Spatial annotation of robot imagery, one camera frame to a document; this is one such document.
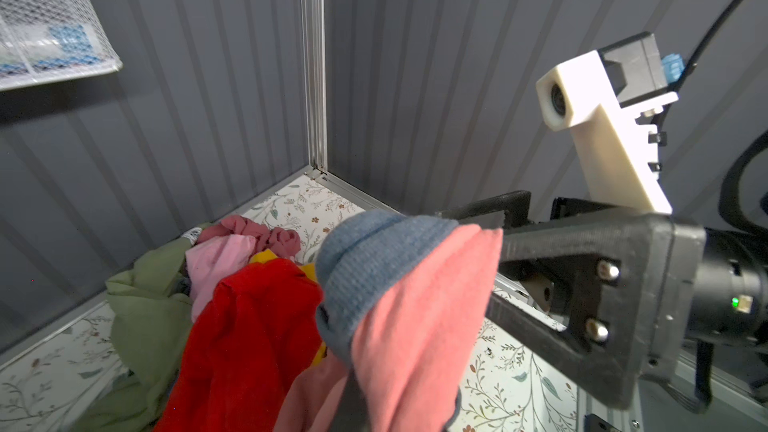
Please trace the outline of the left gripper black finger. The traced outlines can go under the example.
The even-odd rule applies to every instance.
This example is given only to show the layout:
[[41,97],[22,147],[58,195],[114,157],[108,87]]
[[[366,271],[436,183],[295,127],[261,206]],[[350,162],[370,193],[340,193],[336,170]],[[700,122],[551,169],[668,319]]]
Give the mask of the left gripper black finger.
[[355,372],[350,371],[329,432],[369,432],[367,401]]

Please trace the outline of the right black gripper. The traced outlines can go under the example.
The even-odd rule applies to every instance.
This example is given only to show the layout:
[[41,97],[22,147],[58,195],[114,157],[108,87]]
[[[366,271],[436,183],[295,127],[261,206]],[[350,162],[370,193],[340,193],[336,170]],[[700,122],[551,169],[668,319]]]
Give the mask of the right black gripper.
[[639,379],[666,382],[675,371],[705,229],[572,197],[554,198],[552,222],[530,225],[530,202],[530,191],[516,190],[435,216],[516,228],[504,235],[501,262],[550,262],[568,285],[566,329],[554,330],[498,295],[490,298],[487,318],[596,400],[627,409]]

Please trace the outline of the salmon cloth with grey trim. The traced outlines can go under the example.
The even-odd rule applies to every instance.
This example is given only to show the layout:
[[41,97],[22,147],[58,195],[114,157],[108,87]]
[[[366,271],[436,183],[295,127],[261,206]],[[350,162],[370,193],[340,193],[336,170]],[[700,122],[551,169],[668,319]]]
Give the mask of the salmon cloth with grey trim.
[[327,431],[351,370],[369,431],[443,431],[492,293],[500,229],[370,210],[324,240],[316,324],[328,354],[293,382],[275,429]]

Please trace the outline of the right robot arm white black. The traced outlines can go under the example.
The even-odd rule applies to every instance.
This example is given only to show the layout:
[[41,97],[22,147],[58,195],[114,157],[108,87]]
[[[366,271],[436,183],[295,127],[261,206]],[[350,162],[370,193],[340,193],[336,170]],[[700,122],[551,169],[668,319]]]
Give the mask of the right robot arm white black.
[[716,345],[767,350],[767,231],[739,200],[759,136],[733,162],[718,209],[726,230],[658,212],[557,198],[548,222],[528,218],[530,193],[509,192],[446,210],[466,220],[502,213],[499,272],[552,283],[557,331],[500,297],[486,315],[602,403],[631,405],[640,380],[701,414],[712,400]]

